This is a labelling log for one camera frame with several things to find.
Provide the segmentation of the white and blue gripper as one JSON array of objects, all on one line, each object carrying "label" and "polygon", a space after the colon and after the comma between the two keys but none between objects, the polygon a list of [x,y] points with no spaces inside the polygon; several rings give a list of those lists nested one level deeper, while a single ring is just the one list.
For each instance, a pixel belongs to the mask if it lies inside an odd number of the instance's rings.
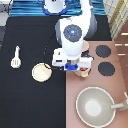
[{"label": "white and blue gripper", "polygon": [[78,64],[70,64],[70,63],[66,63],[64,65],[64,69],[66,71],[77,71],[78,70]]}]

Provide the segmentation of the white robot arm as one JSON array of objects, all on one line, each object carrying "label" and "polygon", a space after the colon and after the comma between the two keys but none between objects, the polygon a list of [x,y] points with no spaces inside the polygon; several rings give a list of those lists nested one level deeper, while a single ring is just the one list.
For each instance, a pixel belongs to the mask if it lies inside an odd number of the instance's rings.
[{"label": "white robot arm", "polygon": [[91,0],[80,0],[82,13],[61,18],[55,24],[55,35],[60,48],[53,52],[52,66],[64,71],[79,71],[90,68],[93,57],[83,56],[84,38],[92,37],[97,30]]}]

